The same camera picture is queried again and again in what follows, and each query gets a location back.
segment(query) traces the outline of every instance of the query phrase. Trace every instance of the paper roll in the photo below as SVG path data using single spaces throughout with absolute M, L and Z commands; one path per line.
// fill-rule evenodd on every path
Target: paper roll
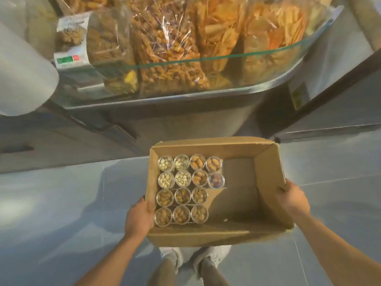
M 16 116 L 40 107 L 54 93 L 58 72 L 0 22 L 0 114 Z

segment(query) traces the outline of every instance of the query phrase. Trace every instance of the tile floor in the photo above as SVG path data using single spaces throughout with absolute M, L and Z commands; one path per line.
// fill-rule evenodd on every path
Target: tile floor
M 281 144 L 285 175 L 312 213 L 381 262 L 381 131 Z M 0 175 L 0 284 L 72 285 L 123 235 L 127 210 L 145 192 L 148 158 Z M 188 258 L 195 249 L 184 249 Z M 145 285 L 160 262 L 148 241 L 122 285 Z M 302 233 L 233 246 L 221 272 L 231 285 L 330 285 Z M 185 265 L 182 286 L 201 285 Z

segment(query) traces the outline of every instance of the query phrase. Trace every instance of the open cardboard box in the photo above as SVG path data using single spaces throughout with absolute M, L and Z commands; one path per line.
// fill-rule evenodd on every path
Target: open cardboard box
M 285 186 L 279 147 L 256 137 L 188 139 L 160 142 L 150 150 L 146 199 L 155 198 L 159 157 L 203 154 L 223 159 L 226 183 L 208 189 L 205 224 L 155 226 L 148 240 L 160 247 L 232 245 L 266 239 L 292 229 L 294 223 L 275 196 Z

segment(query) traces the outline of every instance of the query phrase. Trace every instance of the hand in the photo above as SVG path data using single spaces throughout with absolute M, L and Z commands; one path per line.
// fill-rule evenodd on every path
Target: hand
M 142 241 L 152 228 L 155 201 L 144 201 L 142 197 L 127 213 L 124 231 L 127 237 Z
M 294 221 L 300 216 L 309 215 L 311 207 L 306 195 L 298 185 L 290 180 L 287 180 L 284 191 L 279 190 L 277 197 L 280 205 Z

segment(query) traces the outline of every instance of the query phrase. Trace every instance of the sneaker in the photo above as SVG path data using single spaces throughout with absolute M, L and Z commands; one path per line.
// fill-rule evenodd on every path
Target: sneaker
M 205 247 L 195 252 L 191 260 L 193 261 L 193 269 L 197 274 L 197 278 L 201 277 L 201 262 L 207 259 L 216 268 L 223 259 L 229 254 L 231 245 L 218 246 L 218 247 Z
M 180 266 L 184 263 L 183 254 L 181 253 L 180 248 L 159 247 L 159 251 L 163 259 L 170 259 L 173 262 L 175 273 L 177 274 Z

